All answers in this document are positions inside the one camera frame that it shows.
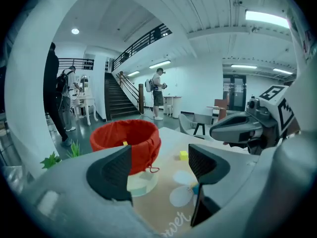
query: red basket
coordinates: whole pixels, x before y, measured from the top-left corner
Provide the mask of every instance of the red basket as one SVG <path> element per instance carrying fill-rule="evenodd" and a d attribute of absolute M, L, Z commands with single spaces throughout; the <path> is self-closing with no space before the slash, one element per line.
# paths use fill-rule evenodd
<path fill-rule="evenodd" d="M 161 139 L 155 124 L 144 120 L 119 120 L 97 128 L 90 136 L 94 152 L 122 146 L 126 141 L 132 146 L 130 175 L 151 168 L 159 154 Z"/>

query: man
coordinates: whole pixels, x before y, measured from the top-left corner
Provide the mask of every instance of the man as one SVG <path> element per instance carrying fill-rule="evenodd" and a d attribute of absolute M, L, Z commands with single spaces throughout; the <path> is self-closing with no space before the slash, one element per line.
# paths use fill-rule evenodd
<path fill-rule="evenodd" d="M 71 142 L 64 130 L 58 115 L 58 107 L 56 103 L 56 77 L 58 72 L 59 61 L 55 55 L 55 44 L 52 42 L 46 59 L 44 71 L 43 99 L 44 109 L 50 114 L 59 134 L 61 135 L 62 146 L 70 146 Z"/>
<path fill-rule="evenodd" d="M 153 99 L 154 99 L 154 105 L 153 105 L 153 112 L 154 112 L 154 120 L 163 120 L 162 117 L 159 117 L 159 107 L 163 106 L 163 93 L 162 89 L 166 88 L 166 84 L 160 83 L 160 76 L 164 73 L 162 68 L 158 68 L 156 74 L 153 76 L 153 84 L 154 84 L 154 90 L 153 90 Z"/>
<path fill-rule="evenodd" d="M 61 103 L 58 110 L 59 117 L 61 120 L 61 123 L 63 124 L 63 127 L 66 129 L 67 132 L 73 131 L 76 129 L 72 125 L 72 119 L 70 114 L 70 98 L 75 93 L 74 89 L 75 87 L 81 92 L 82 89 L 77 84 L 76 76 L 75 76 L 75 66 L 69 67 L 69 69 L 66 69 L 64 73 L 67 75 L 67 85 L 65 85 L 61 95 Z"/>

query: doorway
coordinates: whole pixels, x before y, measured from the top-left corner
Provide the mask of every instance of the doorway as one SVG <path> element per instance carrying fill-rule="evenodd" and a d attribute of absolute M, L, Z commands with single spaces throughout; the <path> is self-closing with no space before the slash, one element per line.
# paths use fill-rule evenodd
<path fill-rule="evenodd" d="M 246 106 L 246 76 L 223 76 L 223 99 L 227 99 L 227 110 L 244 111 Z"/>

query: upper balcony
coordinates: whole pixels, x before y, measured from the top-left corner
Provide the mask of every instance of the upper balcony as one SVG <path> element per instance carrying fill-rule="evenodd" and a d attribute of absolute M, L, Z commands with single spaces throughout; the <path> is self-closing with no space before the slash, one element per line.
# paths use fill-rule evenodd
<path fill-rule="evenodd" d="M 113 64 L 112 71 L 117 69 L 122 63 L 127 61 L 130 57 L 136 54 L 138 51 L 142 50 L 149 44 L 171 34 L 172 32 L 168 29 L 167 26 L 161 24 L 156 28 L 152 29 L 140 39 L 134 42 L 130 47 L 128 47 L 115 61 Z"/>

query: recessed light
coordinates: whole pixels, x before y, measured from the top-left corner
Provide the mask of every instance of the recessed light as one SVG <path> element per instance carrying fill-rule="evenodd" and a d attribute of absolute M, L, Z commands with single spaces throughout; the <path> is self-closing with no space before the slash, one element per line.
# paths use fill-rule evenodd
<path fill-rule="evenodd" d="M 78 30 L 77 28 L 71 29 L 71 32 L 72 32 L 73 34 L 79 34 L 79 30 Z"/>
<path fill-rule="evenodd" d="M 257 68 L 257 66 L 239 65 L 239 64 L 233 64 L 231 67 L 232 68 L 248 68 L 248 69 L 256 69 Z"/>
<path fill-rule="evenodd" d="M 289 28 L 288 22 L 285 18 L 267 14 L 267 13 L 262 13 L 262 12 L 247 10 L 246 20 L 262 21 L 262 22 L 271 23 L 271 24 Z"/>
<path fill-rule="evenodd" d="M 285 73 L 285 74 L 289 74 L 289 75 L 292 75 L 292 74 L 293 74 L 292 72 L 285 71 L 285 70 L 282 70 L 282 69 L 277 69 L 277 68 L 275 68 L 274 70 L 275 70 L 275 71 L 278 71 L 278 72 Z"/>
<path fill-rule="evenodd" d="M 137 70 L 137 71 L 135 71 L 135 72 L 133 72 L 133 73 L 130 73 L 130 74 L 128 75 L 128 77 L 133 76 L 133 75 L 138 74 L 138 73 L 140 73 L 140 72 Z"/>
<path fill-rule="evenodd" d="M 153 68 L 156 68 L 156 67 L 159 67 L 159 66 L 165 65 L 165 64 L 169 64 L 169 63 L 170 63 L 170 60 L 166 60 L 166 61 L 163 61 L 163 62 L 160 62 L 160 63 L 154 64 L 154 65 L 151 65 L 151 66 L 150 66 L 150 69 L 153 69 Z"/>

